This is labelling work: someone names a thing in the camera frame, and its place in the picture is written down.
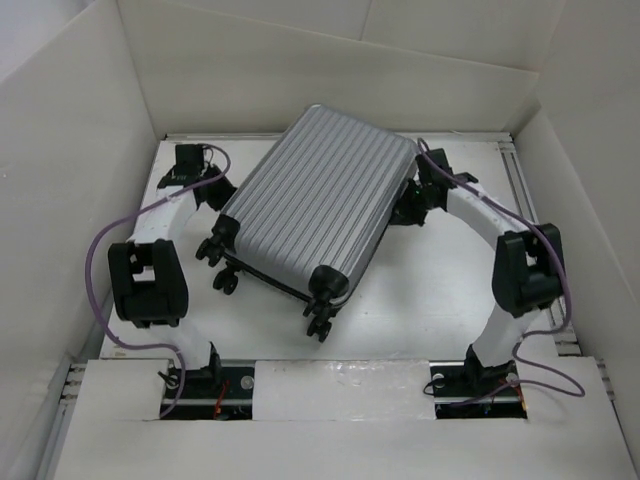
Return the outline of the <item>grey hard-shell suitcase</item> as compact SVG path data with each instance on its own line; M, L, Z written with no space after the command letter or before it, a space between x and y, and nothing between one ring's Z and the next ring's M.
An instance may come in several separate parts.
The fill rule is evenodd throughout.
M319 341L361 281L416 173L416 144L322 104L288 127L220 210L196 258L225 294L245 271L306 306Z

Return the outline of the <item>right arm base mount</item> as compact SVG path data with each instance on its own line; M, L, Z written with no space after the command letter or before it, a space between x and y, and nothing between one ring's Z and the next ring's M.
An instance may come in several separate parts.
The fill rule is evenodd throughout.
M522 391L518 386L496 389L516 380L514 362L499 367L473 384L465 375L462 361L434 362L423 393L434 400L437 420L462 419L526 419Z

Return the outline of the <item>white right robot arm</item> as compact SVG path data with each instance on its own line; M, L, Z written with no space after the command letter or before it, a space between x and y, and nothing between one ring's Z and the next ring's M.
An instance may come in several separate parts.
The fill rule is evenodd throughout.
M442 149L418 140L418 178L410 180L391 217L395 225L423 225L440 209L463 221L493 248L491 290L495 307L468 347L465 387L483 394L508 376L513 350L541 310L563 295L566 282L559 229L535 225L490 196L479 180L454 173Z

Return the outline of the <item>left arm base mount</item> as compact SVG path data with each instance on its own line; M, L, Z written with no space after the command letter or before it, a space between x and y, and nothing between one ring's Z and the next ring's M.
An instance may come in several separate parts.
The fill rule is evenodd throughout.
M182 395L162 420L251 420L254 384L254 362L223 362L216 379L190 371Z

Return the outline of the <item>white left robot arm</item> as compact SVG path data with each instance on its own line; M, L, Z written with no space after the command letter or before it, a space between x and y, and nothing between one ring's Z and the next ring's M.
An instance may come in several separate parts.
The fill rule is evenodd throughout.
M156 184L153 207L137 219L133 234L108 249L108 266L119 319L145 330L156 345L176 348L180 371L201 396L222 387L222 371L211 364L214 348L186 320L189 289L178 240L206 205L218 211L234 192L226 178L229 154L211 144L177 144L174 163Z

